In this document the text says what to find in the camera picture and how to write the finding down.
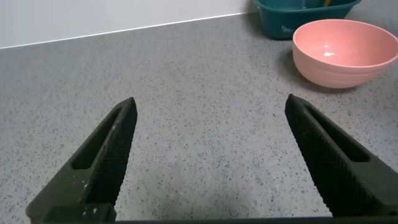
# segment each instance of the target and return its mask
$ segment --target pink bowl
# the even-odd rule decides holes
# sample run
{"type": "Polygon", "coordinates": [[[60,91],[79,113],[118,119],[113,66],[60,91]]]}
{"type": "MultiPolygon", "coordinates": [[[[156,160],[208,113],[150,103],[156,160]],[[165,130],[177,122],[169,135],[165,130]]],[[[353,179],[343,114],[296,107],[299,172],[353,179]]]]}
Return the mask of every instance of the pink bowl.
{"type": "Polygon", "coordinates": [[[398,57],[398,39],[364,22],[326,19],[310,22],[293,35],[293,58],[311,82],[348,88],[380,75],[398,57]]]}

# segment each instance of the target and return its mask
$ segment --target teal plastic basket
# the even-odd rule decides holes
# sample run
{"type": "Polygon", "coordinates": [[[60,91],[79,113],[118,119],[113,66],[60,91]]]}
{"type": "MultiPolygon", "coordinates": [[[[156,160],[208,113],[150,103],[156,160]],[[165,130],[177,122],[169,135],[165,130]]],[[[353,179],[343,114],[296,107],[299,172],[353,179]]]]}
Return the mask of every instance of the teal plastic basket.
{"type": "Polygon", "coordinates": [[[344,19],[361,0],[254,0],[266,34],[276,40],[291,40],[300,26],[321,19],[344,19]]]}

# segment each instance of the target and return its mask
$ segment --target bowl rim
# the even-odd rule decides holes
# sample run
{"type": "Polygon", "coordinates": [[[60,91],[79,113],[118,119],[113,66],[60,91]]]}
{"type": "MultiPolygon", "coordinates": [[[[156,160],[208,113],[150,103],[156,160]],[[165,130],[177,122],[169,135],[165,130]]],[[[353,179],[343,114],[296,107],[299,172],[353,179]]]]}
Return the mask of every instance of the bowl rim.
{"type": "Polygon", "coordinates": [[[345,7],[353,7],[360,3],[362,0],[354,0],[353,2],[345,3],[345,4],[340,4],[337,6],[328,6],[328,7],[315,7],[315,8],[309,8],[309,9],[293,9],[293,10],[283,10],[283,9],[274,9],[272,7],[268,7],[263,5],[263,3],[260,2],[260,0],[253,0],[253,2],[264,9],[267,9],[269,11],[273,12],[279,12],[279,13],[306,13],[306,12],[322,12],[322,11],[330,11],[334,9],[341,9],[345,7]]]}
{"type": "Polygon", "coordinates": [[[377,28],[377,29],[379,29],[379,30],[381,30],[381,31],[383,31],[383,32],[385,32],[385,33],[387,33],[388,35],[390,35],[392,38],[394,38],[394,39],[396,40],[397,45],[398,45],[398,38],[397,38],[396,36],[394,36],[393,34],[391,34],[390,32],[388,32],[387,30],[385,30],[385,29],[383,29],[383,28],[380,28],[380,27],[378,27],[378,26],[375,26],[375,25],[372,25],[372,24],[368,24],[368,23],[366,23],[366,22],[353,21],[353,20],[349,20],[349,19],[322,19],[322,20],[318,20],[318,21],[309,22],[309,23],[306,23],[306,24],[300,26],[300,27],[294,32],[294,34],[293,34],[293,43],[294,43],[294,45],[296,46],[296,48],[298,48],[298,49],[299,49],[303,54],[305,54],[306,56],[308,56],[308,57],[310,57],[310,58],[312,58],[312,59],[314,59],[314,60],[317,60],[317,61],[319,61],[319,62],[323,62],[323,63],[325,63],[325,64],[327,64],[327,65],[333,65],[333,66],[342,67],[342,68],[374,68],[374,67],[379,67],[379,66],[387,65],[387,64],[393,62],[395,59],[398,58],[398,52],[397,52],[396,55],[395,55],[394,57],[392,57],[390,60],[388,60],[388,61],[386,61],[386,62],[383,62],[383,63],[374,64],[374,65],[365,65],[365,66],[348,66],[348,65],[339,65],[339,64],[336,64],[336,63],[325,62],[325,61],[323,61],[323,60],[319,60],[319,59],[317,59],[317,58],[312,57],[311,55],[305,53],[305,52],[297,45],[297,41],[296,41],[297,32],[298,32],[301,28],[303,28],[303,27],[305,27],[305,26],[308,26],[308,25],[311,25],[311,24],[314,24],[314,23],[317,23],[317,22],[325,22],[325,21],[342,21],[342,22],[357,23],[357,24],[363,24],[363,25],[371,26],[371,27],[377,28]]]}

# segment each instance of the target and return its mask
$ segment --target gray speckled countertop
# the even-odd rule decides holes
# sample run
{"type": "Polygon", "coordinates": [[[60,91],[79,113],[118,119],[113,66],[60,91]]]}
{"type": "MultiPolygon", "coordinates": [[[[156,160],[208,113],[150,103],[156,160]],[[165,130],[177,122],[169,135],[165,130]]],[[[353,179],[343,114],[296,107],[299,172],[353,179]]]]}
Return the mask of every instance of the gray speckled countertop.
{"type": "MultiPolygon", "coordinates": [[[[398,35],[398,1],[350,19],[398,35]]],[[[296,71],[254,14],[0,50],[0,223],[24,210],[119,101],[139,118],[118,220],[325,216],[284,115],[307,99],[398,170],[398,63],[349,90],[296,71]]]]}

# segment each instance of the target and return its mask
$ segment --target white wall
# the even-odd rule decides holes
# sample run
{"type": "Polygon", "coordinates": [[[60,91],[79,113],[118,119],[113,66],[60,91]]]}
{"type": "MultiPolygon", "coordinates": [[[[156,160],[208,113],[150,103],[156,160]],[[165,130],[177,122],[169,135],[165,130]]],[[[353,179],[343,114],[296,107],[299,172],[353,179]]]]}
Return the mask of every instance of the white wall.
{"type": "Polygon", "coordinates": [[[0,0],[0,48],[252,11],[251,0],[0,0]]]}

